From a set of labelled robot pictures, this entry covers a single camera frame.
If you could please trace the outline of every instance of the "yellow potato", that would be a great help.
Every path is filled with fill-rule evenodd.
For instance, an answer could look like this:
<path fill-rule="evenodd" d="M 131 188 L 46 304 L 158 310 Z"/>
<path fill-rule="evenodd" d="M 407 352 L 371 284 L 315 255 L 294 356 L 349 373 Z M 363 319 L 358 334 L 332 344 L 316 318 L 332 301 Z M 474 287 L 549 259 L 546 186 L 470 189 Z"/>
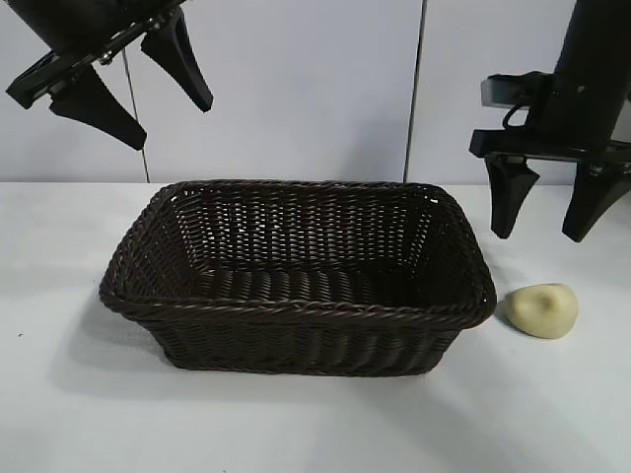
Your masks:
<path fill-rule="evenodd" d="M 538 338 L 561 338 L 574 327 L 579 301 L 564 284 L 530 286 L 506 296 L 506 314 L 521 331 Z"/>

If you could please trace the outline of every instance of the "white wall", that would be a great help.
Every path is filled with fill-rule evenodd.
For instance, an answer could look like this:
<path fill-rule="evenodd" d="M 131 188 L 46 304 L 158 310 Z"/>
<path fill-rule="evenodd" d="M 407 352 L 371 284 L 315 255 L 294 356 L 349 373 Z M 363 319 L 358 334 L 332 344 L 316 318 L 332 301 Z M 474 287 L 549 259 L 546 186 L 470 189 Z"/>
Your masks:
<path fill-rule="evenodd" d="M 142 181 L 140 155 L 92 127 L 54 116 L 49 98 L 22 109 L 4 93 L 47 52 L 46 45 L 6 5 L 0 5 L 0 181 Z M 129 106 L 120 57 L 98 68 Z"/>
<path fill-rule="evenodd" d="M 468 153 L 474 128 L 501 128 L 506 110 L 483 108 L 480 82 L 494 73 L 552 72 L 575 0 L 429 0 L 410 180 L 486 183 Z M 631 139 L 631 108 L 615 137 Z M 571 182 L 575 167 L 530 161 L 541 182 Z"/>
<path fill-rule="evenodd" d="M 153 180 L 402 179 L 421 0 L 213 0 L 184 12 L 216 100 L 202 115 L 130 51 Z"/>

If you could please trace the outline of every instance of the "robotic arm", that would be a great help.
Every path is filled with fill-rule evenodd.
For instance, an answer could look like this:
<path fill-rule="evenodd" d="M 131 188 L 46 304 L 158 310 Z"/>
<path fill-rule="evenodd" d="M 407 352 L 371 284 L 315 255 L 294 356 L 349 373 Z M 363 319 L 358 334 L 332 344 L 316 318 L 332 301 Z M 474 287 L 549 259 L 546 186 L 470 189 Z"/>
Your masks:
<path fill-rule="evenodd" d="M 578 0 L 553 74 L 491 76 L 482 100 L 511 109 L 503 130 L 475 130 L 470 151 L 491 183 L 492 229 L 507 238 L 539 175 L 527 160 L 577 163 L 563 233 L 581 241 L 631 190 L 631 144 L 611 134 L 631 86 L 631 1 Z M 528 108 L 526 123 L 512 115 Z"/>
<path fill-rule="evenodd" d="M 202 110 L 213 96 L 193 55 L 184 0 L 5 0 L 50 52 L 18 77 L 8 94 L 24 108 L 49 94 L 50 110 L 99 128 L 136 150 L 147 134 L 101 81 L 93 62 L 108 64 L 144 34 L 142 50 Z"/>
<path fill-rule="evenodd" d="M 51 49 L 9 87 L 23 107 L 49 94 L 54 113 L 142 148 L 145 131 L 107 90 L 92 63 L 110 62 L 144 34 L 142 50 L 200 109 L 210 109 L 213 97 L 179 7 L 184 0 L 5 1 Z M 496 75 L 483 84 L 484 104 L 510 109 L 504 129 L 475 130 L 470 147 L 488 169 L 492 229 L 499 237 L 511 234 L 539 179 L 527 160 L 577 163 L 563 226 L 575 241 L 631 190 L 631 144 L 611 141 L 631 85 L 630 22 L 630 0 L 577 0 L 554 73 Z M 522 108 L 529 110 L 526 123 L 511 124 Z"/>

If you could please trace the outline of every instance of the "dark brown wicker basket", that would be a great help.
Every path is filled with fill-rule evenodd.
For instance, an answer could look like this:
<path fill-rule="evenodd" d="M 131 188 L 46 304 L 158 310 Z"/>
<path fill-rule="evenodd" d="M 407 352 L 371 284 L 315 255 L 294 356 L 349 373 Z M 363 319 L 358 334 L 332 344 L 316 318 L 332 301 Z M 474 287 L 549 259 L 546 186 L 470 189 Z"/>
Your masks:
<path fill-rule="evenodd" d="M 181 368 L 347 376 L 427 372 L 496 304 L 454 199 L 396 183 L 168 186 L 100 295 Z"/>

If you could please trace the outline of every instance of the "white table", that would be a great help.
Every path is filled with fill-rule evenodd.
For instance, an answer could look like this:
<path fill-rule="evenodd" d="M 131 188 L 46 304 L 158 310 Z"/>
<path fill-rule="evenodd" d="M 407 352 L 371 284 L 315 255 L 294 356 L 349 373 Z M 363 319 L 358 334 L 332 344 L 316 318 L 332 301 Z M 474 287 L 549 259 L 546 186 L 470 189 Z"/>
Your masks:
<path fill-rule="evenodd" d="M 500 294 L 563 282 L 567 338 L 497 318 L 429 375 L 346 379 L 184 372 L 96 299 L 124 231 L 158 189 L 0 184 L 0 471 L 605 473 L 631 471 L 631 201 L 580 245 L 567 187 L 537 188 L 514 236 L 485 186 L 449 187 Z"/>

